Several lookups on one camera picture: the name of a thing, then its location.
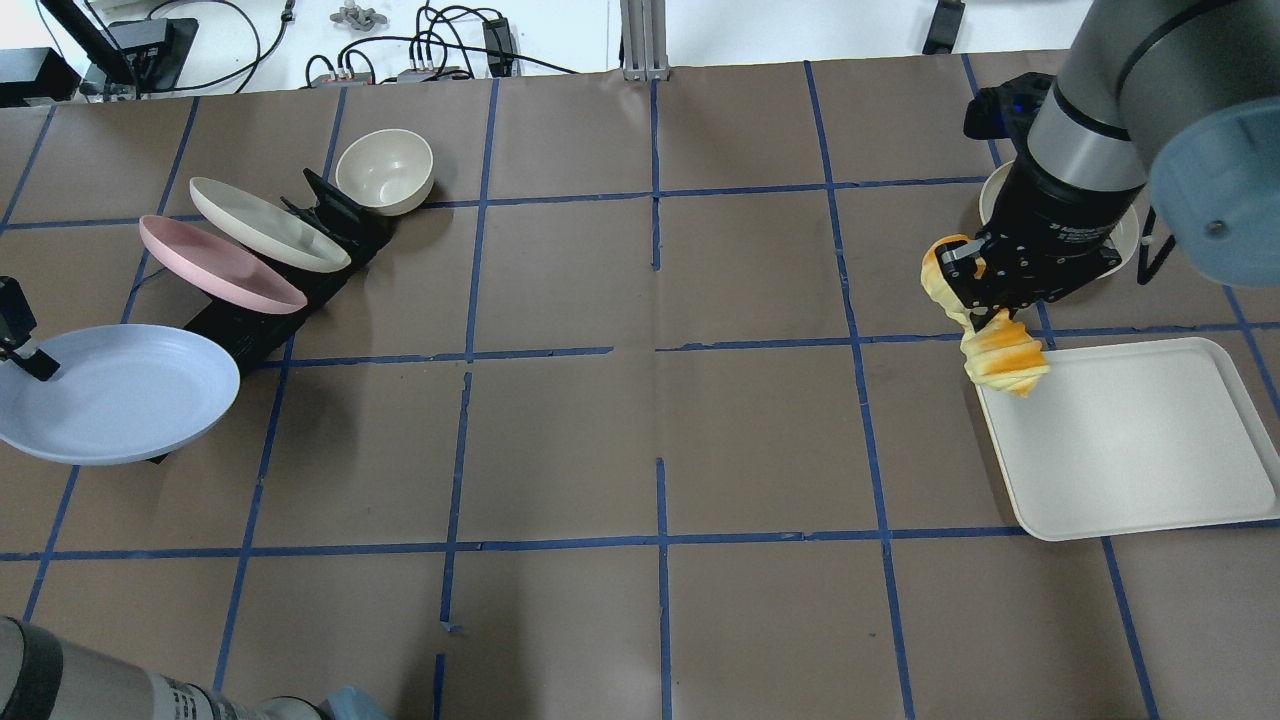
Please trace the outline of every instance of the black clamp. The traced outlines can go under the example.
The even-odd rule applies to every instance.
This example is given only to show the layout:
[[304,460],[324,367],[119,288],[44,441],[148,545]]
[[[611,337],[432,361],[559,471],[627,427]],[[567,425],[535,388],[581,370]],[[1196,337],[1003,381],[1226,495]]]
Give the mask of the black clamp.
[[36,315],[18,281],[0,277],[0,361],[12,360],[31,377],[45,382],[61,365],[31,341]]
[[938,0],[929,22],[929,35],[924,38],[925,55],[950,55],[960,35],[960,19],[964,18],[963,0]]

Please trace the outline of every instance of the white bowl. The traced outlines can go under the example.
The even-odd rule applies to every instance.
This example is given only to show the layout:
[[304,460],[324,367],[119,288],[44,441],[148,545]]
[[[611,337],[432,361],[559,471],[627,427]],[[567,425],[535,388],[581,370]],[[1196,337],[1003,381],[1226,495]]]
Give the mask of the white bowl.
[[333,173],[338,190],[379,215],[403,215],[435,184],[435,156],[422,136],[380,129],[351,143]]
[[[1005,178],[1009,177],[1009,170],[1012,167],[1012,160],[1005,163],[995,173],[991,173],[987,182],[982,183],[982,192],[978,195],[978,219],[982,220],[982,224],[987,224],[987,220],[991,219],[991,213],[996,209],[996,197],[1000,195],[1000,188],[1005,187]],[[1119,273],[1120,268],[1124,268],[1133,258],[1134,251],[1138,250],[1138,211],[1133,209],[1133,205],[1125,210],[1120,223],[1111,231],[1107,242],[1120,254],[1120,264],[1098,275],[1100,278]]]

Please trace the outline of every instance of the power adapter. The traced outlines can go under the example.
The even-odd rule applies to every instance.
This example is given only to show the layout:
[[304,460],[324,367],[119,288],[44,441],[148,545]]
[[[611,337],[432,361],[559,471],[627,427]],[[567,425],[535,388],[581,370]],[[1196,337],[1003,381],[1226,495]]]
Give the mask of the power adapter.
[[484,49],[489,51],[489,74],[511,77],[512,65],[516,64],[516,59],[511,56],[516,51],[516,41],[511,36],[507,18],[484,22]]

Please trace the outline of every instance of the power strip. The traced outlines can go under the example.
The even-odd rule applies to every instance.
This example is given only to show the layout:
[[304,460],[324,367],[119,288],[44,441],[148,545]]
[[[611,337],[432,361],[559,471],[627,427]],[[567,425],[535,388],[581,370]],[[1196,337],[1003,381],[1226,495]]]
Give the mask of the power strip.
[[311,78],[311,87],[344,87],[352,85],[374,85],[372,73],[325,73]]

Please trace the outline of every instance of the metal post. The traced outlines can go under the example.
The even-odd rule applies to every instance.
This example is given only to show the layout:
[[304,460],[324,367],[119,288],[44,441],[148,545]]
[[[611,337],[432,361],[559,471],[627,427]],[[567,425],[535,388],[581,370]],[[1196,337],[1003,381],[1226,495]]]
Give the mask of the metal post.
[[666,0],[620,0],[622,5],[622,76],[667,79]]

